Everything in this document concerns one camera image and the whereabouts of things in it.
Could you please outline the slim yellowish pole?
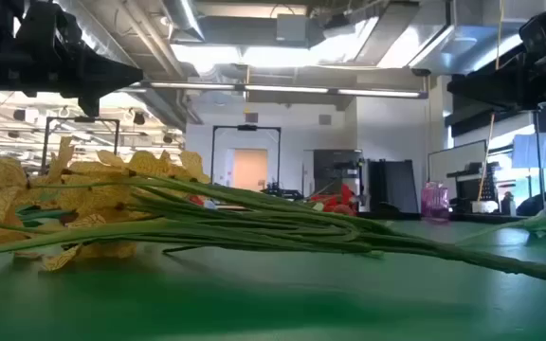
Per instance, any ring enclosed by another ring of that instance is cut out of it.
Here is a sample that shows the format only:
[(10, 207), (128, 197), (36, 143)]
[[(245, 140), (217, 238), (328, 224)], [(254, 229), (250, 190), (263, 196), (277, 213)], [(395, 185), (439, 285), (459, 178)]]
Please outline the slim yellowish pole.
[[(501, 56), (501, 36), (502, 36), (502, 27), (503, 27), (503, 19), (504, 19), (504, 2), (505, 0), (499, 0), (499, 11), (500, 16), (498, 20), (498, 32), (497, 32), (497, 44), (496, 44), (496, 58), (495, 58), (495, 71), (500, 69), (500, 56)], [(482, 162), (482, 178), (479, 183), (479, 189), (478, 189), (478, 196), (476, 203), (480, 203), (482, 201), (482, 192), (483, 192), (483, 185), (487, 176), (487, 164), (488, 164), (488, 156), (490, 151), (490, 140), (493, 135), (494, 130), (494, 122), (495, 122), (495, 111), (492, 110), (490, 114), (490, 121), (489, 121), (489, 129), (488, 129), (488, 137), (486, 139), (486, 149), (485, 149), (485, 155)]]

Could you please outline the white paper sheet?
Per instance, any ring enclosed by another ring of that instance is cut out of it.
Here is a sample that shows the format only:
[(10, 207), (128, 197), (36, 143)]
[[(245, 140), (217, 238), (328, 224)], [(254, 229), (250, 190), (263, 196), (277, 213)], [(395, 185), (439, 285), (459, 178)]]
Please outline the white paper sheet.
[(512, 167), (514, 169), (546, 168), (546, 133), (515, 135)]

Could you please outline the black gantry frame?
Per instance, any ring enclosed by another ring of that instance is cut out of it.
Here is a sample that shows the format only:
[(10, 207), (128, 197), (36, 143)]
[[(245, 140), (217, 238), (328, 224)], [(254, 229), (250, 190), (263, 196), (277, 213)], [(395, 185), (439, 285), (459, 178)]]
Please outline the black gantry frame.
[(278, 182), (281, 169), (282, 129), (257, 125), (214, 125), (211, 136), (210, 181), (234, 188), (232, 180), (235, 149), (267, 150), (266, 183)]
[(40, 167), (40, 174), (46, 174), (46, 155), (48, 150), (48, 142), (50, 136), (50, 123), (56, 120), (57, 122), (66, 122), (73, 121), (75, 123), (81, 124), (91, 124), (96, 122), (112, 122), (115, 124), (115, 133), (114, 133), (114, 144), (113, 144), (113, 153), (118, 154), (118, 143), (119, 143), (119, 134), (120, 134), (120, 120), (116, 118), (100, 118), (100, 117), (47, 117), (45, 119), (45, 131), (44, 131), (44, 142), (42, 148), (42, 163)]

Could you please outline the clear glass vase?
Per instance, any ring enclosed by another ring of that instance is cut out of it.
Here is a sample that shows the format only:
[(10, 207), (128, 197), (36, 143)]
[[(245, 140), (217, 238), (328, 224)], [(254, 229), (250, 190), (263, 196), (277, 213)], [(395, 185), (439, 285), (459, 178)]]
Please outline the clear glass vase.
[(441, 183), (427, 182), (421, 190), (421, 214), (431, 222), (449, 220), (448, 189)]

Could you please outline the yellow artificial flower bunch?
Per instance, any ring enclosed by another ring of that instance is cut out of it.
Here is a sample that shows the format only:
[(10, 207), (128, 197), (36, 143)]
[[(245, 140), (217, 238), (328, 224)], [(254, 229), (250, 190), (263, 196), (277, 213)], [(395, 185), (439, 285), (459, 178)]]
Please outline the yellow artificial flower bunch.
[[(75, 161), (63, 138), (45, 175), (30, 176), (21, 163), (0, 156), (0, 253), (36, 259), (40, 249), (60, 252), (42, 259), (55, 272), (68, 263), (126, 259), (141, 242), (167, 253), (201, 247), (262, 252), (348, 253), (376, 258), (401, 253), (456, 260), (546, 280), (546, 264), (517, 260), (465, 245), (435, 242), (389, 224), (314, 210), (261, 192), (214, 185), (198, 153), (138, 151), (129, 160), (101, 151)], [(188, 200), (207, 197), (203, 206)]]

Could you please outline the silver round duct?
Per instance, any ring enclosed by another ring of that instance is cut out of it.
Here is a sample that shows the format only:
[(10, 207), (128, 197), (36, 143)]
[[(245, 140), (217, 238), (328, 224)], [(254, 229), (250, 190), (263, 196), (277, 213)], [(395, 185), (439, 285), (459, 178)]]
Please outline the silver round duct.
[(166, 15), (176, 28), (200, 42), (205, 40), (192, 0), (161, 0), (161, 2)]

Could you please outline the orange door panel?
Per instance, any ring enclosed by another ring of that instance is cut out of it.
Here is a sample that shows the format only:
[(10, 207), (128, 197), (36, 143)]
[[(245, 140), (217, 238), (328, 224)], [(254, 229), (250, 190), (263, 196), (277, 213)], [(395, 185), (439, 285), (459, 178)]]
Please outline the orange door panel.
[(235, 149), (232, 171), (235, 188), (260, 191), (267, 180), (267, 150)]

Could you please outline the white board panel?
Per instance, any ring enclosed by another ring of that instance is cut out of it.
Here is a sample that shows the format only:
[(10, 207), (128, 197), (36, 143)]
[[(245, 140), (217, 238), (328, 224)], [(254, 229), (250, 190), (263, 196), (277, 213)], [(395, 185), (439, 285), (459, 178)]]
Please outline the white board panel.
[(470, 163), (484, 160), (486, 141), (479, 140), (452, 149), (430, 153), (428, 155), (428, 180), (442, 184), (447, 188), (447, 197), (456, 197), (456, 179), (448, 177), (450, 173), (464, 171)]

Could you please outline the grey ceiling box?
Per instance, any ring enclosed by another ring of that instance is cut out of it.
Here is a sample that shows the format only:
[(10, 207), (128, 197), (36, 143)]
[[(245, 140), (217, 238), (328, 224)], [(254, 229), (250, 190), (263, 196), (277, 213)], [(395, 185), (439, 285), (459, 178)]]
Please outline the grey ceiling box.
[(308, 19), (304, 15), (278, 14), (276, 17), (276, 40), (298, 44), (307, 41)]

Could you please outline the black equipment rack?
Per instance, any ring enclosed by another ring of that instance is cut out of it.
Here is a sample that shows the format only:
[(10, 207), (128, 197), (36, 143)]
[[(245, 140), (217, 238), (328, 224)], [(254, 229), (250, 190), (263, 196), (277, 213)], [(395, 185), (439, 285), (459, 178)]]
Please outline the black equipment rack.
[[(483, 185), (482, 201), (495, 201), (499, 204), (499, 195), (495, 183), (495, 168), (498, 162), (487, 164), (487, 176)], [(470, 163), (465, 170), (450, 173), (448, 177), (456, 179), (456, 197), (449, 204), (456, 213), (473, 213), (471, 202), (477, 201), (479, 183), (482, 178), (482, 163)]]

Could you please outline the black upright panel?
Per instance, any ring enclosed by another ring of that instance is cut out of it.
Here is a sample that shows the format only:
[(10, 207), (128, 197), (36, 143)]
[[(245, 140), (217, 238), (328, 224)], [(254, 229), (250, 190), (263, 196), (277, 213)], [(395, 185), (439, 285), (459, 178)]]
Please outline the black upright panel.
[(368, 197), (370, 212), (418, 213), (412, 161), (369, 160)]

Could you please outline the green table mat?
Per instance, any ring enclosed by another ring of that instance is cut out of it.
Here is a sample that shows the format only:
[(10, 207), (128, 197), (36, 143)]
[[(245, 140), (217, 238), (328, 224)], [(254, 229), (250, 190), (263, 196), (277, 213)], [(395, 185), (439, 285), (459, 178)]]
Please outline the green table mat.
[(546, 341), (546, 281), (388, 254), (0, 255), (0, 341)]

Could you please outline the rectangular metal air duct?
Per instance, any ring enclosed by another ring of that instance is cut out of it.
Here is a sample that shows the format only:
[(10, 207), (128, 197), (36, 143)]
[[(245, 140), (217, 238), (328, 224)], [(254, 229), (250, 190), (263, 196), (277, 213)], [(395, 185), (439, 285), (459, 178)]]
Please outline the rectangular metal air duct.
[(310, 48), (325, 40), (324, 30), (318, 21), (307, 18), (307, 41), (305, 43), (278, 42), (276, 40), (276, 17), (206, 16), (198, 22), (205, 42), (211, 45)]

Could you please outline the dark bottle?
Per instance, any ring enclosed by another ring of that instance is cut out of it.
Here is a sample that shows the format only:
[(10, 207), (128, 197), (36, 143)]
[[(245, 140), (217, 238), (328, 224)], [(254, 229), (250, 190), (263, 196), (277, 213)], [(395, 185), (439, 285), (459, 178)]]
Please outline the dark bottle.
[(500, 201), (500, 212), (503, 215), (516, 216), (517, 207), (514, 200), (514, 195), (511, 191), (506, 191)]

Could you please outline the silver corrugated ventilation duct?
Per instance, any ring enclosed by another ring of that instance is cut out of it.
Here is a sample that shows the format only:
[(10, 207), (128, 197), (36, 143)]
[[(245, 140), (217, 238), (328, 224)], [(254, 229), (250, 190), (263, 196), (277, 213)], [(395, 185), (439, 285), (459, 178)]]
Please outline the silver corrugated ventilation duct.
[[(140, 68), (146, 81), (182, 81), (185, 74), (162, 31), (138, 0), (54, 0), (75, 15), (83, 39), (101, 55)], [(184, 130), (199, 117), (179, 90), (134, 90), (165, 125)]]

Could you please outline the dark bulky bag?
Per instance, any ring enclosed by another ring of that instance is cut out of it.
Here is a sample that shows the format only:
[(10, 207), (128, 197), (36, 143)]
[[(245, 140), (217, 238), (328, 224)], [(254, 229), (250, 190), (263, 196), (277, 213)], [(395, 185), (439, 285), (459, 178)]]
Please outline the dark bulky bag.
[(544, 207), (546, 207), (546, 192), (537, 194), (526, 199), (517, 206), (517, 215), (523, 217), (536, 216)]

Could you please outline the grey metal cabinet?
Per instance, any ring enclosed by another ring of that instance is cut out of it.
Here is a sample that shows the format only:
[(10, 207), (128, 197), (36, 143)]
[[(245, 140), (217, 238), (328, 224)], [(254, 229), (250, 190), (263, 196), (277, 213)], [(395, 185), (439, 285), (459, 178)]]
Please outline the grey metal cabinet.
[(346, 186), (355, 195), (363, 193), (360, 150), (314, 150), (314, 193), (340, 194)]

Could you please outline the long ceiling light strip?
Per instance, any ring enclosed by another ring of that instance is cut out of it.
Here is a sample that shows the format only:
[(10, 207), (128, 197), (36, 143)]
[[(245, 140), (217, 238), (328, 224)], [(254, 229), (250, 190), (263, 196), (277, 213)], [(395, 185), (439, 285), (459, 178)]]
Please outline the long ceiling light strip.
[(369, 98), (395, 98), (395, 99), (425, 99), (427, 92), (400, 91), (391, 89), (357, 89), (357, 88), (327, 88), (317, 86), (296, 85), (270, 85), (254, 83), (204, 83), (204, 82), (174, 82), (174, 81), (141, 81), (133, 84), (133, 87), (161, 88), (180, 90), (203, 91), (236, 91), (236, 92), (276, 92), (315, 94), (331, 96), (354, 96)]

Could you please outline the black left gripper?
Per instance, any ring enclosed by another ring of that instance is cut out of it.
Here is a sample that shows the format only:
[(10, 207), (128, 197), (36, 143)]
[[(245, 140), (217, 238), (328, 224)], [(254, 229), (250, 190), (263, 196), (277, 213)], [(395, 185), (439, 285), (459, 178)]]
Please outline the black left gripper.
[(105, 58), (89, 47), (67, 52), (58, 64), (35, 63), (20, 71), (19, 89), (28, 97), (38, 92), (76, 98), (89, 117), (98, 117), (100, 98), (143, 80), (135, 66)]

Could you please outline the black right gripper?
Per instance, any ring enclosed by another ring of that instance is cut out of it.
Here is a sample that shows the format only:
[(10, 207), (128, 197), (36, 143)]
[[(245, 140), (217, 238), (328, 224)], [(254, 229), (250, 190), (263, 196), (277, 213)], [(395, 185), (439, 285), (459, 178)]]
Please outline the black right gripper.
[(467, 75), (453, 76), (446, 90), (458, 97), (497, 107), (531, 109), (546, 93), (546, 46), (503, 55)]

